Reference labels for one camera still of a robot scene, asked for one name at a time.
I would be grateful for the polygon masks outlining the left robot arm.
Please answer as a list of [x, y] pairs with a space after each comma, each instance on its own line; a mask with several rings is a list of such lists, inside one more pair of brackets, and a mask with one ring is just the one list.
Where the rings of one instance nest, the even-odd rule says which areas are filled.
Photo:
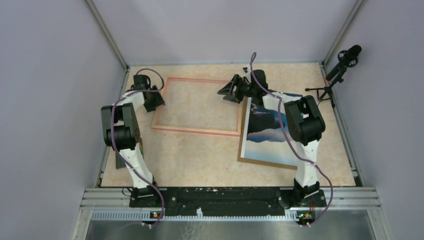
[[149, 76], [136, 74], [133, 85], [117, 103], [101, 108], [103, 140], [115, 155], [124, 162], [132, 179], [131, 197], [141, 199], [147, 206], [154, 207], [160, 202], [160, 193], [155, 190], [157, 183], [148, 169], [143, 155], [141, 131], [136, 110], [144, 107], [153, 112], [165, 101]]

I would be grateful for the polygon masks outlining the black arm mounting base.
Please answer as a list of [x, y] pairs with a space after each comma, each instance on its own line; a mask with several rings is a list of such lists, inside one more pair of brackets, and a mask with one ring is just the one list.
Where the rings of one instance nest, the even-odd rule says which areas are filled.
[[166, 187], [131, 190], [131, 208], [158, 208], [166, 217], [194, 216], [198, 210], [206, 217], [283, 216], [290, 209], [325, 207], [323, 190], [299, 198], [292, 187]]

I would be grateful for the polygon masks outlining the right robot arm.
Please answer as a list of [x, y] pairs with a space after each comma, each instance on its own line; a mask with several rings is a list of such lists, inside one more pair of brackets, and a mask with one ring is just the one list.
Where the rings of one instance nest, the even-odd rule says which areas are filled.
[[217, 94], [233, 103], [251, 98], [266, 110], [275, 111], [278, 116], [285, 115], [286, 120], [279, 120], [280, 127], [283, 134], [295, 142], [295, 145], [291, 142], [288, 145], [298, 159], [293, 200], [299, 206], [307, 206], [320, 190], [316, 162], [320, 139], [326, 129], [314, 97], [306, 95], [294, 99], [269, 89], [262, 69], [246, 69], [244, 75], [235, 74]]

